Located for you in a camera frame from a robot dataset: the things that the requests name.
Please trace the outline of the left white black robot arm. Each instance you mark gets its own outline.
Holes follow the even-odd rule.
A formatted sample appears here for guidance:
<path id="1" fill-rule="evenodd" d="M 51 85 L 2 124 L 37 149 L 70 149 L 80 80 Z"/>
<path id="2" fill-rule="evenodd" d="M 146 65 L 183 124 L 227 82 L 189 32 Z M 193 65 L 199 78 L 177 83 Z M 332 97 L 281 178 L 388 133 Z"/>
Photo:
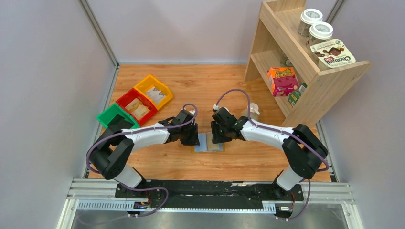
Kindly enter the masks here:
<path id="1" fill-rule="evenodd" d="M 185 146 L 198 146 L 197 110 L 182 109 L 176 117 L 159 121 L 154 125 L 130 129 L 121 116 L 91 146 L 86 163 L 93 172 L 106 180 L 115 180 L 126 188 L 136 188 L 142 175 L 127 164 L 132 152 L 152 145 L 180 141 Z"/>

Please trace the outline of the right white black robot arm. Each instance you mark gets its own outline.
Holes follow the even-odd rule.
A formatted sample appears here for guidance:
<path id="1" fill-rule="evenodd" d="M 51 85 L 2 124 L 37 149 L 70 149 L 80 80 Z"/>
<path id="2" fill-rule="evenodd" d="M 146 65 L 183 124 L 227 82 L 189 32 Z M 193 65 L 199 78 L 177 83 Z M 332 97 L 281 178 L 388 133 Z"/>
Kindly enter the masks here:
<path id="1" fill-rule="evenodd" d="M 321 164 L 328 169 L 326 146 L 303 124 L 292 127 L 267 125 L 247 116 L 236 118 L 226 108 L 217 109 L 212 115 L 213 143 L 232 140 L 254 141 L 283 150 L 288 167 L 275 178 L 281 189 L 290 191 L 304 179 L 311 180 L 321 171 Z"/>

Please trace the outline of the yellow leather card holder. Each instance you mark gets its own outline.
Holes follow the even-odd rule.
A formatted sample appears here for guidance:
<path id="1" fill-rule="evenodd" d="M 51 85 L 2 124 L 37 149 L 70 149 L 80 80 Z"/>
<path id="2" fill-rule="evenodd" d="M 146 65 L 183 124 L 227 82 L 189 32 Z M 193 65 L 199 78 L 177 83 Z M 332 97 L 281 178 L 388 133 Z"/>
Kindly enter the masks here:
<path id="1" fill-rule="evenodd" d="M 211 132 L 199 133 L 198 140 L 200 145 L 195 145 L 192 152 L 221 152 L 224 150 L 222 143 L 213 143 L 213 134 Z"/>

